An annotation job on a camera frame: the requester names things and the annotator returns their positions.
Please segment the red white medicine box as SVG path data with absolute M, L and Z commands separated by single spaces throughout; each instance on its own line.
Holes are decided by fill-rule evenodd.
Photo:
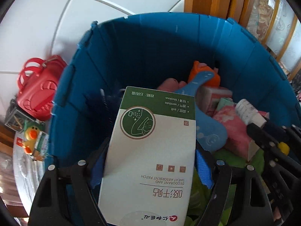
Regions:
M 16 138 L 16 145 L 20 146 L 20 147 L 23 147 L 23 139 L 20 138 L 20 137 L 17 137 Z

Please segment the pastel tissue pack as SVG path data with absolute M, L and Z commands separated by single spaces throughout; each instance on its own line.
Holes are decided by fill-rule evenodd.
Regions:
M 233 102 L 233 100 L 229 97 L 222 97 L 215 109 L 215 111 L 221 110 L 225 106 L 235 106 L 236 104 Z

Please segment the white paper roll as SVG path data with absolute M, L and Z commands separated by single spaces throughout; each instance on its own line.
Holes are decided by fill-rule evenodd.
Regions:
M 242 99 L 236 104 L 235 112 L 245 125 L 255 124 L 262 128 L 267 122 L 258 110 L 246 99 Z

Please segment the red plastic suitcase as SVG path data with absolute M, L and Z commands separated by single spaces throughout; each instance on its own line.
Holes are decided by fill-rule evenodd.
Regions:
M 40 121 L 50 119 L 53 99 L 66 62 L 59 56 L 28 59 L 17 78 L 17 104 Z

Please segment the blue folding crate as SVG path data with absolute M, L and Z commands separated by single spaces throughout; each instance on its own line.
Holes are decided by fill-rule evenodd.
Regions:
M 258 110 L 267 120 L 261 129 L 278 148 L 281 126 L 300 128 L 300 105 L 287 77 L 238 23 L 189 13 L 138 14 L 94 22 L 81 39 L 54 99 L 46 170 L 87 160 L 111 139 L 127 87 L 175 93 L 188 84 L 194 61 L 218 68 L 219 88 L 232 91 L 235 104 L 246 99 Z M 195 141 L 183 225 L 221 225 L 224 215 L 228 225 L 300 225 L 300 167 L 279 165 L 253 139 L 250 161 L 225 145 L 210 153 Z M 108 148 L 89 180 L 97 205 Z

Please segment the blue plastic fan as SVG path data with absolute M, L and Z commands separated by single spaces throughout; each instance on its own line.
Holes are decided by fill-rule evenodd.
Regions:
M 208 79 L 197 76 L 192 82 L 175 91 L 182 95 L 196 97 L 197 90 Z M 221 149 L 228 139 L 226 128 L 215 119 L 203 113 L 195 102 L 196 139 L 202 148 L 210 153 Z

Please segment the yellow duck plush toy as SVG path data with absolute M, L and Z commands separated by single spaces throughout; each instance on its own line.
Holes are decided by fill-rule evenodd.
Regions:
M 27 120 L 24 124 L 24 140 L 22 147 L 27 155 L 31 155 L 40 132 L 44 131 L 44 122 Z

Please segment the orange plush toy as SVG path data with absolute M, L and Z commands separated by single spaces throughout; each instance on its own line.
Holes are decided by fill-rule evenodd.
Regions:
M 200 63 L 199 61 L 194 61 L 192 70 L 188 78 L 188 83 L 192 82 L 197 76 L 203 76 L 208 80 L 204 83 L 204 86 L 211 88 L 218 88 L 220 86 L 220 76 L 218 74 L 218 68 L 211 68 L 206 63 Z

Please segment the green red medicine box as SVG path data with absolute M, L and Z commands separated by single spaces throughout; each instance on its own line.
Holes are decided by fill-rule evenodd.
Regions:
M 31 157 L 34 161 L 44 161 L 47 156 L 49 135 L 45 132 L 40 132 L 34 146 Z

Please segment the pink tissue pack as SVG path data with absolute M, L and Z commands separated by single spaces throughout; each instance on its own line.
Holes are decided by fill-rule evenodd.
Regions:
M 213 119 L 220 122 L 227 131 L 225 148 L 245 161 L 252 159 L 252 139 L 246 132 L 246 124 L 235 112 L 234 106 L 224 106 L 215 113 Z

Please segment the pink white carton box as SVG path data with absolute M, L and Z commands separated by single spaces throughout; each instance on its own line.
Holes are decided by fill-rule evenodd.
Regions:
M 226 88 L 201 86 L 197 90 L 195 101 L 198 108 L 212 117 L 222 97 L 231 98 L 233 92 Z

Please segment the dark green gift bag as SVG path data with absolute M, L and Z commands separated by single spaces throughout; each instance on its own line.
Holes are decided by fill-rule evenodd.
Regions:
M 5 116 L 5 125 L 13 131 L 21 133 L 27 120 L 29 117 L 26 112 L 18 106 L 15 99 L 11 99 Z

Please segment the white green patch box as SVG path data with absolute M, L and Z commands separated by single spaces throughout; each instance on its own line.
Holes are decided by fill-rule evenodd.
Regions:
M 99 209 L 109 225 L 183 225 L 195 159 L 192 96 L 127 87 L 116 117 Z

